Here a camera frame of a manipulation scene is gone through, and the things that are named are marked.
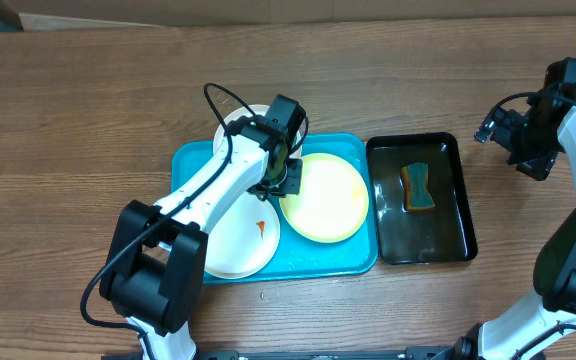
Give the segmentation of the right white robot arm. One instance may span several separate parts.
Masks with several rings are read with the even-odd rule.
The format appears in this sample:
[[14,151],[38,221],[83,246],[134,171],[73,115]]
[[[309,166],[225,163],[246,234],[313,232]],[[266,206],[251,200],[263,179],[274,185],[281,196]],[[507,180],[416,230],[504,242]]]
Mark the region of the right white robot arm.
[[[544,180],[558,154],[567,156],[576,194],[576,58],[547,67],[543,87],[524,92],[525,114],[495,104],[475,133],[509,153],[508,164]],[[499,317],[477,324],[439,359],[541,359],[576,332],[576,207],[541,249],[533,288]]]

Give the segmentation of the yellow green plate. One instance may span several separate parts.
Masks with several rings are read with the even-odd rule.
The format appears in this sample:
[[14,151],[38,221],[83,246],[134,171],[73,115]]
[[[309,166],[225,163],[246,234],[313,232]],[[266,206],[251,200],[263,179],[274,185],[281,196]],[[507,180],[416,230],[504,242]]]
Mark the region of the yellow green plate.
[[337,243],[354,235],[369,210],[367,186],[348,161],[327,153],[302,158],[299,193],[279,200],[288,224],[319,243]]

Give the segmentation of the green yellow sponge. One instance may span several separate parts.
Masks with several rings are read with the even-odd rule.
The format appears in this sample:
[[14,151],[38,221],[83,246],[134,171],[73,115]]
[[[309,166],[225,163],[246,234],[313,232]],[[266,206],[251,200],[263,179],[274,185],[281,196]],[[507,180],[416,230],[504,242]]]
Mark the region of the green yellow sponge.
[[407,212],[425,211],[435,207],[428,190],[429,166],[416,162],[404,166],[400,171],[404,189],[404,208]]

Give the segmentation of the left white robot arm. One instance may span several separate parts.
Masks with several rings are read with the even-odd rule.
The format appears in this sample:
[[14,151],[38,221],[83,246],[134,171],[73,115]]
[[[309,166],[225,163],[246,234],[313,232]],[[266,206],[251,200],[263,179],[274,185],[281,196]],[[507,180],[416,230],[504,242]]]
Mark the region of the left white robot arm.
[[219,150],[176,191],[153,205],[126,205],[106,262],[82,295],[84,320],[109,325],[87,313],[97,289],[125,319],[112,328],[136,332],[142,349],[133,358],[197,358],[188,320],[203,285],[209,234],[244,193],[260,200],[298,193],[302,164],[292,155],[308,123],[297,101],[278,95],[263,115],[248,109],[222,121]]

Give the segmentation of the white plate top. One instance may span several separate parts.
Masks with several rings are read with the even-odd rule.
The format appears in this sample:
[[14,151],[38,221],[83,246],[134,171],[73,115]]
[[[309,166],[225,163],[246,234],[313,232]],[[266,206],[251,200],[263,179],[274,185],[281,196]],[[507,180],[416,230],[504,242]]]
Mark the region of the white plate top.
[[[269,110],[269,108],[270,108],[269,105],[262,105],[262,104],[251,105],[251,109],[257,115],[265,115],[267,113],[267,111]],[[241,116],[250,117],[251,114],[244,107],[240,107],[237,110],[232,111],[229,115],[227,115],[224,118],[224,122],[226,124],[229,124],[230,122],[239,119]],[[301,133],[297,132],[294,144],[297,144],[301,139],[302,139]],[[213,137],[213,142],[212,142],[212,153],[213,154],[215,154],[219,150],[219,147],[221,146],[223,140],[224,140],[224,128],[221,125],[219,125],[217,127],[217,130],[216,130],[214,137]],[[298,149],[294,153],[289,155],[289,157],[291,159],[300,159],[302,157],[302,146],[299,146]]]

